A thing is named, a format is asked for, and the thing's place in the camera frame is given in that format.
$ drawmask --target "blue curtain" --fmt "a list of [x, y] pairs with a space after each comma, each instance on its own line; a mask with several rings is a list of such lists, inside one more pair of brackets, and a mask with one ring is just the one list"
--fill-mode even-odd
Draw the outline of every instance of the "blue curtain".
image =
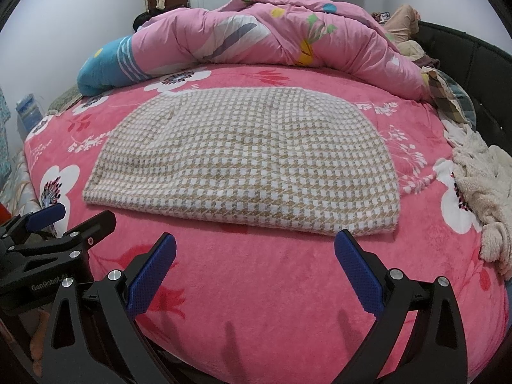
[[0, 88], [0, 189], [3, 188], [11, 173], [11, 162], [9, 161], [7, 135], [5, 132], [5, 123], [9, 118], [11, 118], [11, 111], [9, 111], [2, 88]]

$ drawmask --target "yellow dot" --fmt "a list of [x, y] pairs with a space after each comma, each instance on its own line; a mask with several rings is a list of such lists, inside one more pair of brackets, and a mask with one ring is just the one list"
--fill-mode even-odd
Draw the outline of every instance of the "yellow dot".
[[273, 10], [270, 11], [270, 15], [275, 18], [281, 17], [284, 13], [285, 9], [280, 7], [273, 8]]

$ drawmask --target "beige pants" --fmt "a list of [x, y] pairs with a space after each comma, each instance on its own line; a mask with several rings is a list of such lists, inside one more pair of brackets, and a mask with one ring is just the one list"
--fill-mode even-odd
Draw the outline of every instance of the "beige pants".
[[384, 25], [384, 29], [395, 37], [395, 43], [407, 42], [411, 35], [419, 32], [416, 10], [408, 4], [401, 5]]

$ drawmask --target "blue dot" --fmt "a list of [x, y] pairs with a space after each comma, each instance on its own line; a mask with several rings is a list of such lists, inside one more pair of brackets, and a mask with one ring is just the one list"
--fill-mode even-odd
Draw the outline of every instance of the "blue dot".
[[325, 12], [332, 12], [332, 13], [336, 12], [336, 6], [331, 3], [324, 4], [323, 9]]

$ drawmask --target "houndstooth fabric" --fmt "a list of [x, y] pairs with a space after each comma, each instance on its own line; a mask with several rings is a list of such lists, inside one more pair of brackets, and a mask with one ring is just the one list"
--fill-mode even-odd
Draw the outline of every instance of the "houndstooth fabric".
[[390, 231], [399, 213], [393, 162], [368, 119], [293, 87], [152, 98], [115, 128], [84, 200], [327, 235]]

